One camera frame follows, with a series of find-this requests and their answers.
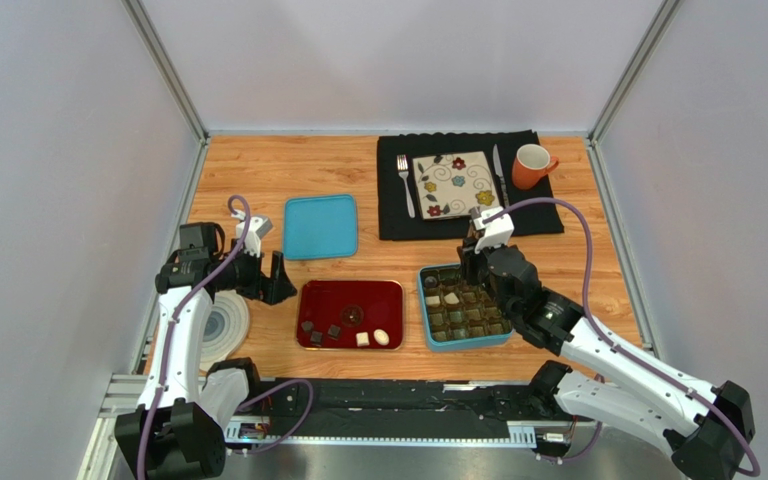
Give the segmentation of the white egg-shaped chocolate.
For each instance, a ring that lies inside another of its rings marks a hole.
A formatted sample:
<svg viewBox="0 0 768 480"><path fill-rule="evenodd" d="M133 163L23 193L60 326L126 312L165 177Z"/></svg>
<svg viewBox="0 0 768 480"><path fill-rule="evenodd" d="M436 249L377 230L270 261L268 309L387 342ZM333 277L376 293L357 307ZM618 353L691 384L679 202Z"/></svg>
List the white egg-shaped chocolate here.
<svg viewBox="0 0 768 480"><path fill-rule="evenodd" d="M373 332L373 338L381 346L387 346L390 344L390 336L383 329L376 329Z"/></svg>

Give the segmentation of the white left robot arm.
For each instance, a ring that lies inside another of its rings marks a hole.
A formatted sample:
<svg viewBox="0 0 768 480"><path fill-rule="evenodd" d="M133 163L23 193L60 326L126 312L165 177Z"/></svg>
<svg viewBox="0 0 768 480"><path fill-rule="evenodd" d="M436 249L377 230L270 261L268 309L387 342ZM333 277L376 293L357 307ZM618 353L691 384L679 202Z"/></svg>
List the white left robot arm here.
<svg viewBox="0 0 768 480"><path fill-rule="evenodd" d="M276 305L296 295L281 252L262 270L268 217L243 216L231 250L212 222L185 224L179 246L155 277L158 338L145 387L132 413L118 416L114 435L138 479L208 479L225 467L224 430L259 381L249 359L213 364L199 381L202 341L215 297Z"/></svg>

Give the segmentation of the white cube chocolate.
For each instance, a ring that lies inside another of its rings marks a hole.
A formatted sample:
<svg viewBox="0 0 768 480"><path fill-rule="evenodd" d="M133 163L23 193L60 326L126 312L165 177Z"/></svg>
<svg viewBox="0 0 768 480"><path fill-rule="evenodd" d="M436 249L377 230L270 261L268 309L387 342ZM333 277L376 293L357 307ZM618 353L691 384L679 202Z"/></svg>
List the white cube chocolate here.
<svg viewBox="0 0 768 480"><path fill-rule="evenodd" d="M449 292L443 296L443 302L446 305L458 305L460 303L460 299L455 292Z"/></svg>

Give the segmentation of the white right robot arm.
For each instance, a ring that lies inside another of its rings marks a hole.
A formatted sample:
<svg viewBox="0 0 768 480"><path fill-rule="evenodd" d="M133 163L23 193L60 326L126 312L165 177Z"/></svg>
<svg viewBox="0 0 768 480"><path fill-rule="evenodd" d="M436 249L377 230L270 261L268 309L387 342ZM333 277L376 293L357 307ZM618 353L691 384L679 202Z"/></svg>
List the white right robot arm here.
<svg viewBox="0 0 768 480"><path fill-rule="evenodd" d="M543 368L564 412L653 445L688 479L759 475L745 388L696 378L617 336L586 302L543 286L537 268L503 236L470 233L457 251L467 283L480 287L527 343L555 355Z"/></svg>

